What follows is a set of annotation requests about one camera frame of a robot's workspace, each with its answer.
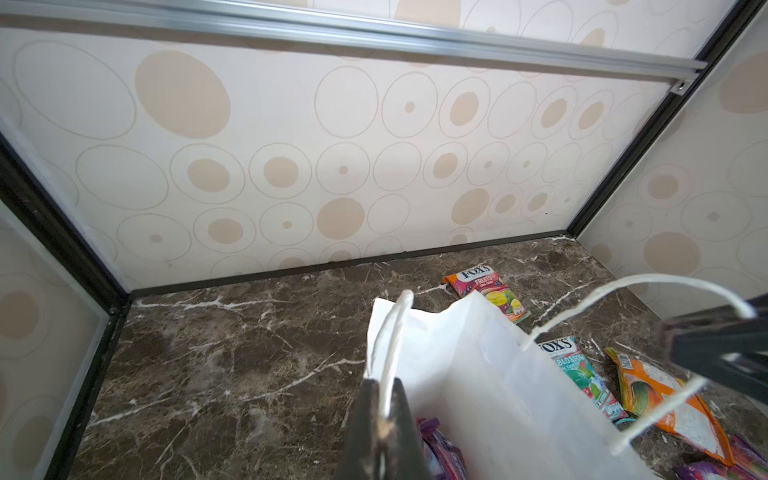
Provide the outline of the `black corner frame post left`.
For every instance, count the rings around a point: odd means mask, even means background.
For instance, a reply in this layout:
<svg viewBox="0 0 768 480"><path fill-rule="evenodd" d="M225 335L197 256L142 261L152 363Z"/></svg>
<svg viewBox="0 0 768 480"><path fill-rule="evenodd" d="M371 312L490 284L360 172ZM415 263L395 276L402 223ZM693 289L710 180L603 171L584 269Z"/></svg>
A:
<svg viewBox="0 0 768 480"><path fill-rule="evenodd" d="M129 295L74 171L1 138L1 475L67 479Z"/></svg>

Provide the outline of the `Fox's mint blossom candy bag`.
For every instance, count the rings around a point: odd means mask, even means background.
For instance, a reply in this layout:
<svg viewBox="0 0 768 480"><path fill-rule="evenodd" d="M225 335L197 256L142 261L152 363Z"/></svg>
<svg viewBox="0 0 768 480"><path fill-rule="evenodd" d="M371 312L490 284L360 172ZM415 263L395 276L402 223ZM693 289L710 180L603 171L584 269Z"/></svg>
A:
<svg viewBox="0 0 768 480"><path fill-rule="evenodd" d="M574 337L561 337L544 341L539 343L538 347L555 361L560 370L614 425L627 424L633 421L603 379L597 374Z"/></svg>

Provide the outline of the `black corner frame post right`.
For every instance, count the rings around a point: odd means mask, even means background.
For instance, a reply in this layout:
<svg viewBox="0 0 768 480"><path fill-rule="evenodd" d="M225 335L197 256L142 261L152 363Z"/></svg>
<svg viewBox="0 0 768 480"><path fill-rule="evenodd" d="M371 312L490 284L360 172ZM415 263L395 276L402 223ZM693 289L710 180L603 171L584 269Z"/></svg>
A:
<svg viewBox="0 0 768 480"><path fill-rule="evenodd" d="M664 97L578 211L566 229L568 235L577 238L586 230L766 5L766 0L740 0L733 5L696 56L698 60L705 63L698 77L686 87L674 86Z"/></svg>

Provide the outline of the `silver aluminium back rail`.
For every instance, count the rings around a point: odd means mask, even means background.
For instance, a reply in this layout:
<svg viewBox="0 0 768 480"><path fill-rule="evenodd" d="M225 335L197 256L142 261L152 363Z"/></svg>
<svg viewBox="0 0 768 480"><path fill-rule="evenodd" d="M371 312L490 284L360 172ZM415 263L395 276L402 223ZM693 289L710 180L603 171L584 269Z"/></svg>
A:
<svg viewBox="0 0 768 480"><path fill-rule="evenodd" d="M486 68L669 82L678 95L708 65L689 58L246 1L4 1L1 12L414 54Z"/></svg>

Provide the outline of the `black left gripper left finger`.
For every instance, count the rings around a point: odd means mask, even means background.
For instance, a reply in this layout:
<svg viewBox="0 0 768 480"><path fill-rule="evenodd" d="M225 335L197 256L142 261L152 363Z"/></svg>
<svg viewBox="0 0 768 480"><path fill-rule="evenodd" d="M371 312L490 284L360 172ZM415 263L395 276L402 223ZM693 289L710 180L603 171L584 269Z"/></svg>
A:
<svg viewBox="0 0 768 480"><path fill-rule="evenodd" d="M390 416L377 414L379 384L365 380L353 402L335 479L430 479L422 440L400 379L394 381Z"/></svg>

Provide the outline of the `black corner frame post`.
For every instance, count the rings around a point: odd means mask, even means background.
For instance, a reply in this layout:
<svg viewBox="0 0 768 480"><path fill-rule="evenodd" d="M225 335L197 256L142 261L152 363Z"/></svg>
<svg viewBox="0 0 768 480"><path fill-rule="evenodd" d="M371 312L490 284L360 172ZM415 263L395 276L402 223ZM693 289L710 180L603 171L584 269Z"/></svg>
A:
<svg viewBox="0 0 768 480"><path fill-rule="evenodd" d="M766 0L740 0L733 5L696 56L698 60L705 63L698 77L686 87L674 86L664 97L578 211L566 229L568 235L577 238L586 230L766 5Z"/></svg>
<svg viewBox="0 0 768 480"><path fill-rule="evenodd" d="M74 171L1 138L1 475L67 479L129 295Z"/></svg>

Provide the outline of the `white paper bag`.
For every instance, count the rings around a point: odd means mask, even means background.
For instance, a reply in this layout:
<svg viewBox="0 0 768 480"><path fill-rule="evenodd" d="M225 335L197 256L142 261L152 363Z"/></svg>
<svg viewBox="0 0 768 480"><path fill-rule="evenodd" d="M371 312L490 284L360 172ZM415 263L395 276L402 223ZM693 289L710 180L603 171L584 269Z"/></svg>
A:
<svg viewBox="0 0 768 480"><path fill-rule="evenodd" d="M682 284L721 296L739 318L757 317L720 285L687 277ZM416 310L413 300L407 290L374 302L364 379L379 384L380 422L400 379L415 422L438 418L473 479L650 479L632 441L666 414L690 418L685 401L710 382L692 372L618 429L538 347L545 326L525 332L476 292L439 313Z"/></svg>

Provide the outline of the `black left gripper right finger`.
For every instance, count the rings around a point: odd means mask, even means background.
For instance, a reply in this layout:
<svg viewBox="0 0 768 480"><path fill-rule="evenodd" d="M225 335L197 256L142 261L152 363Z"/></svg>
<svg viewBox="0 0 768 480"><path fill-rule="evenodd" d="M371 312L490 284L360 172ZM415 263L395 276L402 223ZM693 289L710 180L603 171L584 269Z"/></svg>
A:
<svg viewBox="0 0 768 480"><path fill-rule="evenodd" d="M767 296L748 303L755 319L721 306L662 323L669 361L762 404L767 403Z"/></svg>

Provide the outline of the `Fox's fruits candy bag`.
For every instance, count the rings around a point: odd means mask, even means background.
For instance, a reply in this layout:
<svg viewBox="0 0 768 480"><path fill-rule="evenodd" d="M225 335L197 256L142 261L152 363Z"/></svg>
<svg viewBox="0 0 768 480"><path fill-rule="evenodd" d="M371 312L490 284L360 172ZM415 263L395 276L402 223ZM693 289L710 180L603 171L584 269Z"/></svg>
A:
<svg viewBox="0 0 768 480"><path fill-rule="evenodd" d="M449 284L461 298L479 292L513 323L529 317L527 308L491 266L478 265L448 275L442 282Z"/></svg>

